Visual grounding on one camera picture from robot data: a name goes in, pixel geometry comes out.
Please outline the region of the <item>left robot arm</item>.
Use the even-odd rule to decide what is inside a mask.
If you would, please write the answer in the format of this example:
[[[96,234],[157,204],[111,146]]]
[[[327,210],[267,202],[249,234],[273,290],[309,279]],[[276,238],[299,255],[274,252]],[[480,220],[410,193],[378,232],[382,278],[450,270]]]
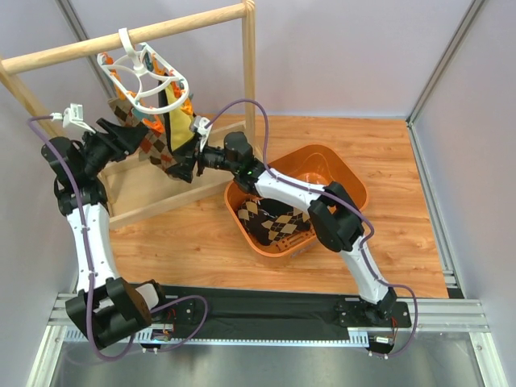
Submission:
[[[99,173],[139,148],[148,129],[121,127],[98,119],[99,129],[80,140],[45,138],[42,157],[56,174],[53,190],[73,233],[77,252],[77,294],[65,303],[69,319],[98,351],[152,324],[152,310],[164,301],[154,280],[134,285],[116,268],[110,243],[110,212]]]

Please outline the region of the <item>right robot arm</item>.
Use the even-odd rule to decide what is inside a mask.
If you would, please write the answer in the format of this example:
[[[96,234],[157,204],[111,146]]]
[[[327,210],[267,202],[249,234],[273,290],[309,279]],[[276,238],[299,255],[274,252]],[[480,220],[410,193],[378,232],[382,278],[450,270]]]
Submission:
[[[308,214],[319,242],[338,252],[354,277],[367,319],[378,323],[391,316],[396,292],[381,275],[369,251],[367,241],[371,235],[366,235],[363,227],[369,221],[341,184],[310,184],[271,169],[254,156],[241,131],[226,135],[222,147],[211,147],[195,134],[173,158],[176,163],[166,170],[170,177],[190,183],[205,168],[228,171],[245,193],[274,199]]]

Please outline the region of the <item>black sock yellow trim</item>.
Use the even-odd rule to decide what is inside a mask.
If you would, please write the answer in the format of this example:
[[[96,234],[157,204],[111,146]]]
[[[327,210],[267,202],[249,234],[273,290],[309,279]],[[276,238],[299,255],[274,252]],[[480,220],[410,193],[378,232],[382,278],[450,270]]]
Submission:
[[[176,102],[182,95],[183,90],[173,81],[158,93],[159,107]],[[167,147],[171,154],[194,137],[190,125],[195,116],[191,98],[187,98],[179,108],[162,114]]]

